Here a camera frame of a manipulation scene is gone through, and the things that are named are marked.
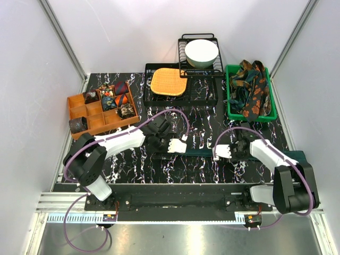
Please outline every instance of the black marble tabletop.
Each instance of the black marble tabletop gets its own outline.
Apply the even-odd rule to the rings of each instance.
[[[142,92],[145,81],[142,73],[93,73],[87,91],[100,87],[104,82],[111,85],[118,81],[129,82],[141,122],[164,109],[144,107]],[[216,83],[219,96],[216,107],[178,108],[184,111],[190,122],[187,140],[190,149],[212,148],[221,132],[240,123],[228,119],[225,82],[220,79]],[[172,123],[178,138],[185,133],[181,115],[166,113],[166,119]],[[279,150],[288,150],[279,118],[270,123],[252,123],[251,126]],[[225,134],[220,143],[228,144],[233,137],[232,133]],[[214,162],[211,157],[160,156],[145,146],[108,158],[104,163],[103,175],[109,183],[258,183],[270,182],[272,178],[269,169],[259,161],[229,163],[223,159]]]

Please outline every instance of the rack handle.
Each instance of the rack handle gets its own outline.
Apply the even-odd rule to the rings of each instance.
[[[185,39],[185,36],[203,36],[203,35],[208,35],[211,36],[212,38],[215,37],[215,35],[213,33],[184,33],[182,35],[182,39]]]

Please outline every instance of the metallic floor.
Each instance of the metallic floor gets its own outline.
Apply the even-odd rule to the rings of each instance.
[[[263,226],[275,220],[263,216]],[[88,224],[68,224],[69,238],[79,234]],[[321,254],[309,217],[285,215],[273,228],[260,231],[230,230],[216,225],[120,225],[109,229],[112,245],[97,254],[122,255],[314,255]],[[91,229],[72,243],[82,249],[99,247],[105,234]],[[39,255],[83,254],[65,243],[62,224],[49,223],[41,241]]]

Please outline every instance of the white wall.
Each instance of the white wall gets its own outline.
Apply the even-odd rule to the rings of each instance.
[[[271,69],[308,0],[49,0],[86,72],[177,62],[183,33],[213,32],[224,65]]]
[[[0,254],[21,254],[67,130],[81,80],[38,1],[1,0]]]
[[[319,1],[274,80],[294,144],[314,167],[340,251],[339,13],[338,0]]]

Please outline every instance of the black metal basket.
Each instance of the black metal basket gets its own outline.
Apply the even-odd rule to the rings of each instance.
[[[218,56],[214,63],[206,69],[196,69],[186,60],[185,47],[196,39],[204,39],[212,41],[218,48]],[[221,53],[218,46],[217,38],[213,33],[185,33],[178,39],[178,58],[180,61],[180,77],[181,78],[223,78],[224,70],[222,64]]]
[[[147,107],[152,106],[215,106],[218,94],[215,79],[188,79],[186,90],[178,97],[162,96],[151,91],[150,84],[154,72],[160,68],[179,68],[177,64],[146,64],[143,102]]]

